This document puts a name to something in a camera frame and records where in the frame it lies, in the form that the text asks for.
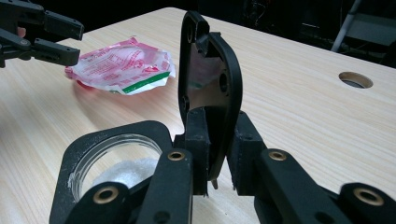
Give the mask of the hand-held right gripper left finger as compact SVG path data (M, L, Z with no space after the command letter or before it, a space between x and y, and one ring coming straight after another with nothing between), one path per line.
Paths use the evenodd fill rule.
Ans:
M174 147L184 148L192 155L192 192L194 195L207 194L210 137L203 107L187 113L185 132L174 138Z

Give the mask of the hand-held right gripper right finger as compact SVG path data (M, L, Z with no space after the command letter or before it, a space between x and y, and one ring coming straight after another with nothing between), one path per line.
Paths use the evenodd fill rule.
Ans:
M261 152L265 149L262 137L247 113L241 111L233 132L233 141L227 154L233 187L240 196L254 196L258 183L255 167Z

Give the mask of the pink and white plastic bag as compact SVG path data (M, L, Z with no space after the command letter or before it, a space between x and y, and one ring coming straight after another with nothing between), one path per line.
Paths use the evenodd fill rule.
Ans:
M165 86L176 76L171 54L134 37L83 54L64 69L68 78L100 91L134 95Z

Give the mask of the white desk leg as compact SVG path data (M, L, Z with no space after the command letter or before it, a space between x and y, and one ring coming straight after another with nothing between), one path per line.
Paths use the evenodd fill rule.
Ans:
M341 48L343 40L347 36L347 33L353 24L355 16L358 13L358 9L361 5L361 2L362 2L362 0L354 0L354 3L352 5L352 7L350 8L350 10L348 11L348 13L345 17L345 20L338 32L338 35L332 44L331 51L337 52Z

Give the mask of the glass jar with black lid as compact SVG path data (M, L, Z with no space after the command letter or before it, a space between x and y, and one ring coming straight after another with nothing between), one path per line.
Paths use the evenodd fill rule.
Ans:
M196 11L184 15L178 75L179 113L203 107L210 137L208 182L219 176L233 141L243 95L241 70L232 48ZM191 224L192 155L174 147L174 136L148 120L89 133L65 151L49 224ZM154 174L128 188L105 182L81 190L92 165L112 147L137 143L159 152Z

